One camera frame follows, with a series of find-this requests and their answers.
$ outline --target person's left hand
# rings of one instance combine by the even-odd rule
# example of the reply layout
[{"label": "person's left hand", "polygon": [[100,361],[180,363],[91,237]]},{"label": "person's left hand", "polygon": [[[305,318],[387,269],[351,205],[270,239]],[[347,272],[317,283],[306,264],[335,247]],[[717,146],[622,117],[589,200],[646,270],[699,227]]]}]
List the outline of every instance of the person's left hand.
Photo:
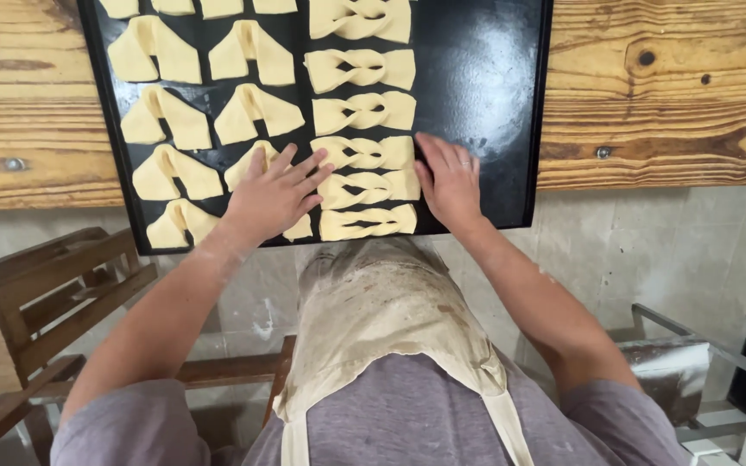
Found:
[{"label": "person's left hand", "polygon": [[252,163],[240,183],[234,188],[229,208],[221,224],[243,236],[245,245],[258,247],[292,228],[301,217],[324,199],[309,195],[333,171],[333,164],[320,167],[307,176],[326,157],[325,149],[318,149],[307,160],[286,169],[297,151],[289,144],[264,173],[264,149],[255,150]]}]

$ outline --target person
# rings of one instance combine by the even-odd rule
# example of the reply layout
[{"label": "person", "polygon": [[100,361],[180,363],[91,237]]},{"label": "person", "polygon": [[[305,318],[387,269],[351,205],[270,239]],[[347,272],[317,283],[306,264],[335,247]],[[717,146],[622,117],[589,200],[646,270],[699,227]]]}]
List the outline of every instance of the person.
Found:
[{"label": "person", "polygon": [[[674,431],[594,316],[480,211],[479,160],[416,134],[430,211],[543,356],[559,408],[501,362],[432,248],[406,238],[321,246],[299,269],[299,331],[274,414],[247,465],[683,463]],[[322,198],[319,149],[262,173],[255,154],[219,225],[94,351],[62,410],[51,463],[202,466],[211,453],[174,380],[222,289],[264,240]]]}]

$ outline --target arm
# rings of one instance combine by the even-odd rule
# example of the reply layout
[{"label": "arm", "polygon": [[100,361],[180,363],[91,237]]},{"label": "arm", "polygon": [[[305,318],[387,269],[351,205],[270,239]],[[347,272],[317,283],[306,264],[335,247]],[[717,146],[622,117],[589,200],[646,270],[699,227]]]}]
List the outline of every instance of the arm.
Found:
[{"label": "arm", "polygon": [[640,389],[626,359],[578,302],[482,216],[479,159],[465,148],[419,133],[427,165],[416,162],[430,211],[477,261],[514,322],[565,393],[595,379]]},{"label": "arm", "polygon": [[217,227],[130,309],[88,359],[71,388],[60,424],[112,390],[177,374],[243,260],[322,201],[321,196],[307,195],[326,179],[332,164],[307,174],[326,152],[317,151],[285,171],[295,152],[295,145],[288,145],[263,173],[264,150],[255,151]]}]

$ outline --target baking tray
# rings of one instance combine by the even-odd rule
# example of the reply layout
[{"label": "baking tray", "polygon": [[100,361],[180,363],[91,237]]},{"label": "baking tray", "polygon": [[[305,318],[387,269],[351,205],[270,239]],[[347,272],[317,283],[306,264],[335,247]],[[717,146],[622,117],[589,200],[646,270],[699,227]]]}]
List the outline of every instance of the baking tray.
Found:
[{"label": "baking tray", "polygon": [[[131,176],[135,168],[159,144],[126,144],[119,123],[140,91],[150,83],[126,83],[114,75],[107,47],[126,29],[128,20],[108,17],[98,0],[78,0],[85,41],[88,46],[99,98],[103,106],[109,139],[114,151],[125,205],[129,212],[134,239],[140,255],[164,255],[187,252],[191,247],[152,249],[146,227],[165,211],[168,201],[143,201],[133,190]],[[296,104],[306,121],[293,132],[267,137],[263,121],[255,122],[259,139],[267,139],[275,149],[288,143],[298,145],[293,164],[310,154],[310,141],[316,138],[313,127],[312,98],[341,98],[365,92],[395,90],[386,85],[359,87],[352,84],[316,96],[303,65],[304,53],[311,50],[370,48],[380,52],[411,48],[416,59],[416,80],[409,92],[417,100],[413,131],[438,134],[481,158],[482,211],[498,228],[530,227],[534,212],[534,189],[540,147],[545,69],[548,59],[551,24],[551,0],[419,0],[411,1],[411,39],[408,45],[370,37],[348,41],[330,35],[309,39],[309,2],[297,0],[298,12],[282,15],[258,15],[251,0],[244,0],[244,12],[214,20],[203,20],[200,2],[194,0],[197,13],[192,16],[159,15],[184,41],[196,48],[201,61],[203,85],[168,80],[158,81],[166,89],[177,91],[184,101],[203,111],[212,133],[213,149],[181,151],[218,170],[225,190],[223,172],[252,147],[254,139],[221,145],[214,132],[214,119],[232,97],[237,85],[251,82],[272,95]],[[140,14],[157,14],[150,0],[140,1]],[[229,33],[240,19],[256,19],[261,27],[294,56],[296,84],[282,87],[259,83],[256,63],[249,62],[250,73],[244,78],[210,77],[208,52]],[[337,132],[347,138],[379,140],[387,136],[411,134],[382,127],[367,130],[352,128]],[[170,143],[171,133],[160,143]],[[357,171],[344,167],[338,171]],[[179,181],[183,197],[185,189]],[[191,201],[217,217],[223,215],[230,194]],[[405,202],[381,202],[357,205],[346,210],[370,207],[392,208]],[[447,230],[430,214],[424,200],[414,202],[417,212],[416,235],[445,233]],[[320,209],[312,217],[313,236],[290,243],[278,236],[263,246],[285,246],[320,242]]]}]

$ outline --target beige apron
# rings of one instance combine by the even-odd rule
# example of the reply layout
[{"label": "beige apron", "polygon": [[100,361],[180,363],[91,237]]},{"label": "beige apron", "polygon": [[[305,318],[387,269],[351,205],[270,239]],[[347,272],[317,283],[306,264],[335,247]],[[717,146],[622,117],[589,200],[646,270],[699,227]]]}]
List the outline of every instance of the beige apron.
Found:
[{"label": "beige apron", "polygon": [[309,466],[307,411],[391,353],[423,353],[478,393],[514,465],[533,466],[505,368],[443,267],[408,239],[319,250],[299,281],[293,363],[273,404],[282,466]]}]

